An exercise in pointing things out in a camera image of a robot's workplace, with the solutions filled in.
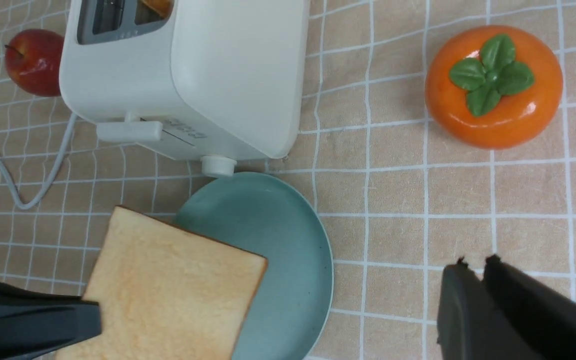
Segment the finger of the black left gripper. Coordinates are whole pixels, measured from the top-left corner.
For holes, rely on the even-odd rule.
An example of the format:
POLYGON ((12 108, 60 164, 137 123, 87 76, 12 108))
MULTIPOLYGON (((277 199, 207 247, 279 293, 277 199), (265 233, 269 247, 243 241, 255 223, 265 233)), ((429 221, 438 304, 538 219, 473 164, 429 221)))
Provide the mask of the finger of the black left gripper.
POLYGON ((101 333, 97 301, 0 282, 0 360, 32 360, 101 333))

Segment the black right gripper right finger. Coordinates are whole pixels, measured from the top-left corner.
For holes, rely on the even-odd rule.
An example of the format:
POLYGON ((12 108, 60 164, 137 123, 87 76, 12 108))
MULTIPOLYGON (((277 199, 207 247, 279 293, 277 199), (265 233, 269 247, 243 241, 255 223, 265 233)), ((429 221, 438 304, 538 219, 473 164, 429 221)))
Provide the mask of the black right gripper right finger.
POLYGON ((484 284, 528 346, 546 360, 576 360, 576 302, 509 265, 486 258, 484 284))

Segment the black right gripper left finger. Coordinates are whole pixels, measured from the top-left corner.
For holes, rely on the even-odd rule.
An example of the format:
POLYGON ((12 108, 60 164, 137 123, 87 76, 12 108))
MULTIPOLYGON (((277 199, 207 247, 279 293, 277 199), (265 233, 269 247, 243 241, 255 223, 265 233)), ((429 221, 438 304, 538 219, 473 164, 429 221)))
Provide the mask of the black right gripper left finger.
POLYGON ((463 257, 442 271, 437 316, 445 360, 540 360, 512 328, 463 257))

